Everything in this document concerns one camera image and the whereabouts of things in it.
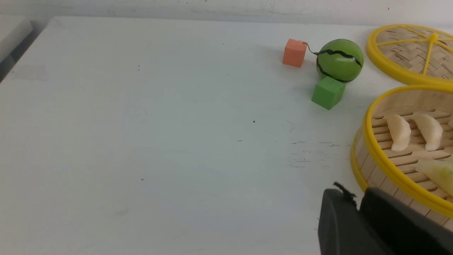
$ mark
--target foam block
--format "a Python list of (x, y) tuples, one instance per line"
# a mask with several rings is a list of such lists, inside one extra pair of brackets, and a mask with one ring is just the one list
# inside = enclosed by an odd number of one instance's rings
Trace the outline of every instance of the foam block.
[(330, 110), (341, 101), (345, 88), (344, 83), (326, 76), (316, 84), (312, 101)]
[(307, 45), (303, 41), (289, 39), (283, 53), (283, 63), (295, 67), (301, 67), (304, 62)]

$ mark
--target bamboo steamer lid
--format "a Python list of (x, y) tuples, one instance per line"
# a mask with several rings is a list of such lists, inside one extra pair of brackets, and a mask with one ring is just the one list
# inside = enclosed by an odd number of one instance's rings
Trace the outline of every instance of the bamboo steamer lid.
[(380, 70), (407, 85), (453, 85), (453, 35), (417, 25), (376, 29), (366, 46)]

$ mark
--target bamboo steamer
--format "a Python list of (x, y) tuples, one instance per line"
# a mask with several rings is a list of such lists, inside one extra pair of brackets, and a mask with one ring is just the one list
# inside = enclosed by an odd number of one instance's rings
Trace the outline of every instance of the bamboo steamer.
[[(390, 150), (393, 142), (382, 117), (392, 113), (408, 120), (412, 129), (409, 146), (402, 152)], [(438, 150), (424, 149), (426, 142), (411, 120), (414, 113), (426, 113), (442, 125), (444, 133)], [(368, 108), (351, 149), (351, 166), (361, 189), (378, 187), (453, 231), (453, 197), (415, 171), (420, 159), (442, 160), (452, 156), (453, 128), (447, 125), (452, 113), (450, 86), (404, 86), (381, 95)]]
[(374, 30), (366, 53), (372, 63), (407, 85), (453, 85), (453, 35), (395, 24)]

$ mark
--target black stripe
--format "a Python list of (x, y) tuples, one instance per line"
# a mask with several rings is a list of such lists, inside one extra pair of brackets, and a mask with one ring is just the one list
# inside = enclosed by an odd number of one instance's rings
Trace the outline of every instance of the black stripe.
[[(335, 79), (334, 77), (332, 77), (330, 74), (326, 73), (326, 72), (323, 70), (323, 68), (322, 68), (321, 65), (319, 64), (318, 58), (316, 58), (316, 66), (319, 68), (319, 71), (320, 71), (322, 74), (324, 74), (325, 76), (329, 76), (329, 77), (332, 78), (332, 79)], [(342, 83), (348, 83), (348, 82), (351, 82), (351, 81), (352, 81), (352, 80), (350, 80), (350, 81), (345, 81), (345, 80), (340, 80), (340, 79), (335, 79), (335, 80), (337, 80), (337, 81), (339, 81), (339, 82), (342, 82)]]
[(354, 60), (354, 62), (356, 62), (358, 65), (360, 65), (360, 67), (362, 67), (362, 64), (356, 59), (356, 57), (352, 56), (352, 55), (349, 55), (349, 54), (346, 54), (340, 50), (331, 50), (331, 49), (325, 49), (325, 50), (321, 50), (320, 52), (318, 52), (318, 55), (321, 55), (323, 53), (327, 53), (329, 55), (335, 55), (335, 54), (340, 54), (341, 56), (347, 58), (347, 59), (352, 59)]

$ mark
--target yellow rim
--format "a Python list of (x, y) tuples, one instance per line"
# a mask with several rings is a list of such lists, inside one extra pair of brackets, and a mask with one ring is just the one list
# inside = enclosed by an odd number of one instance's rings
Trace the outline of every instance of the yellow rim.
[[(453, 80), (449, 79), (442, 79), (442, 78), (437, 78), (437, 77), (431, 77), (426, 74), (418, 74), (412, 71), (409, 71), (408, 69), (405, 69), (404, 67), (394, 63), (390, 59), (388, 59), (386, 56), (382, 54), (382, 52), (378, 49), (378, 44), (376, 43), (376, 38), (377, 36), (384, 30), (391, 29), (391, 28), (396, 28), (396, 27), (403, 27), (405, 29), (408, 29), (411, 31), (409, 27), (412, 28), (421, 28), (424, 30), (429, 30), (433, 31), (435, 33), (438, 33), (442, 36), (446, 36), (449, 39), (453, 39), (453, 35), (450, 35), (448, 33), (445, 33), (443, 31), (437, 30), (437, 29), (432, 29), (429, 27), (424, 27), (424, 26), (418, 26), (418, 25), (408, 25), (408, 24), (396, 24), (396, 25), (388, 25), (388, 26), (383, 26), (380, 27), (376, 30), (374, 30), (370, 37), (368, 38), (368, 43), (366, 45), (366, 54), (370, 58), (371, 62), (379, 68), (382, 72), (387, 74), (388, 76), (401, 81), (407, 85), (414, 85), (414, 84), (428, 84), (428, 85), (453, 85)], [(430, 43), (430, 50), (428, 51), (428, 56), (427, 56), (427, 63), (424, 68), (424, 73), (426, 72), (426, 68), (428, 67), (429, 63), (429, 58), (430, 58), (430, 52), (433, 44), (439, 45), (441, 47), (446, 48), (447, 50), (453, 51), (448, 46), (437, 44), (437, 41), (432, 41), (431, 38), (428, 38), (424, 35), (426, 40), (415, 40), (415, 39), (409, 39), (409, 40), (398, 40), (394, 41), (394, 43), (397, 42), (411, 42), (411, 41), (426, 41), (427, 43)]]
[(365, 120), (363, 122), (362, 130), (364, 134), (364, 141), (365, 145), (368, 149), (368, 153), (373, 158), (374, 162), (376, 162), (377, 166), (384, 172), (384, 174), (402, 191), (404, 191), (407, 195), (412, 197), (417, 202), (425, 205), (426, 207), (446, 216), (449, 218), (453, 218), (453, 203), (448, 202), (434, 194), (431, 194), (426, 189), (423, 189), (418, 184), (413, 182), (409, 179), (406, 175), (403, 174), (393, 163), (392, 161), (386, 156), (386, 154), (381, 150), (374, 134), (373, 129), (371, 127), (371, 118), (373, 111), (376, 105), (384, 98), (389, 96), (390, 94), (397, 93), (400, 91), (405, 90), (412, 90), (412, 89), (422, 89), (422, 90), (436, 90), (436, 91), (443, 91), (447, 93), (453, 93), (453, 87), (435, 87), (429, 85), (414, 85), (408, 87), (399, 87), (393, 90), (387, 91), (380, 97), (378, 97), (368, 108), (368, 111), (365, 116)]
[(357, 159), (356, 159), (356, 141), (359, 138), (358, 134), (359, 134), (359, 132), (356, 133), (356, 137), (354, 138), (354, 143), (351, 146), (351, 155), (349, 158), (351, 160), (351, 167), (352, 167), (352, 172), (354, 173), (354, 177), (356, 178), (357, 183), (359, 184), (362, 191), (365, 192), (366, 189), (368, 188), (368, 183), (366, 182), (365, 178), (363, 178), (363, 175), (360, 172), (360, 168), (359, 168), (359, 165), (357, 164)]

